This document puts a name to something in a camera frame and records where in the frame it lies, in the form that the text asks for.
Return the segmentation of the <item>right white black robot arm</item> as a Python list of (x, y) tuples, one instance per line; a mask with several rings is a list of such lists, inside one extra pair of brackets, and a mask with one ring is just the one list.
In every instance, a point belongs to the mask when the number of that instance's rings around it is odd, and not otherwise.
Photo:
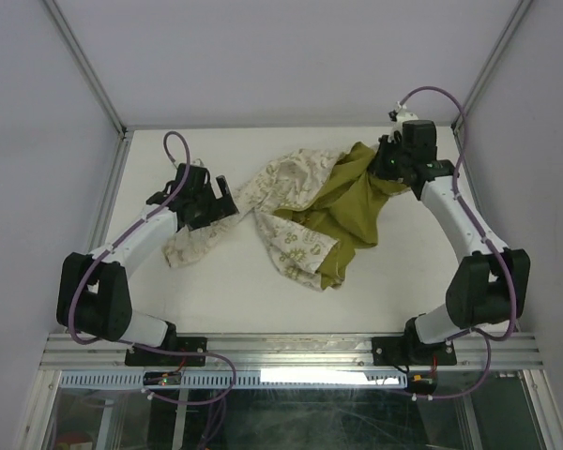
[(374, 364), (399, 370), (453, 366), (454, 339), (487, 324), (506, 323), (513, 331), (524, 309), (530, 258), (498, 238), (468, 205), (457, 168), (437, 156), (434, 122), (396, 120), (391, 133), (380, 138), (368, 173), (405, 183), (437, 220), (458, 262), (443, 305), (409, 319), (397, 337), (373, 338)]

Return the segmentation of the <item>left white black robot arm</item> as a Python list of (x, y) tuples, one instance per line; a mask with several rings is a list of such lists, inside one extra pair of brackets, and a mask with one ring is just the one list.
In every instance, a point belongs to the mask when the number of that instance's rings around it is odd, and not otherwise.
[(238, 213), (226, 178), (215, 181), (220, 196), (207, 168), (182, 163), (175, 179), (145, 201), (140, 215), (112, 243), (87, 254), (70, 253), (62, 265), (57, 322), (85, 345), (99, 339), (140, 344), (154, 362), (173, 361), (175, 326), (133, 309), (129, 279), (175, 233), (200, 230)]

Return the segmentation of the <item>cream green-printed hooded jacket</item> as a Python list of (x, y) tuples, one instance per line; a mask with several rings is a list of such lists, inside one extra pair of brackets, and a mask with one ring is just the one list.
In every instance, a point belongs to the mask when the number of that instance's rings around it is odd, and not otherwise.
[(379, 242), (382, 208), (407, 186), (369, 173), (376, 152), (363, 142), (348, 149), (299, 149), (271, 160), (236, 188), (237, 213), (195, 231), (180, 231), (162, 249), (172, 268), (196, 263), (247, 215), (278, 272), (323, 291), (343, 285), (358, 250)]

